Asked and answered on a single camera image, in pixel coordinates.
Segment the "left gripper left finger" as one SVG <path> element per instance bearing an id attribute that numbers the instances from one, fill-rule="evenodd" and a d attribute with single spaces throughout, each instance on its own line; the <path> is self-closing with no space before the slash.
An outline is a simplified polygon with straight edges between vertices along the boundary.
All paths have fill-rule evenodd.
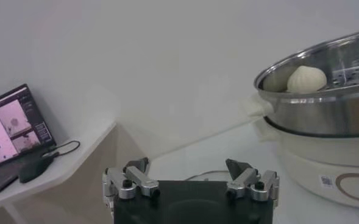
<path id="1" fill-rule="evenodd" d="M 102 194 L 104 200 L 115 197 L 131 200 L 136 197 L 137 188 L 141 195 L 154 198 L 160 195 L 159 182 L 147 176 L 147 157 L 129 161 L 122 169 L 106 168 L 102 174 Z"/>

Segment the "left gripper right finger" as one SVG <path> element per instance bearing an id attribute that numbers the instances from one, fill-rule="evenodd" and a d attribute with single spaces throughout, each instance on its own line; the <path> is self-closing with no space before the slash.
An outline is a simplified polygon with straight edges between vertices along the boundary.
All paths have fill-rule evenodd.
<path id="1" fill-rule="evenodd" d="M 226 196 L 230 200 L 250 197 L 254 201 L 279 200 L 279 176 L 267 170 L 261 174 L 249 163 L 226 159 L 232 181 L 227 183 Z"/>

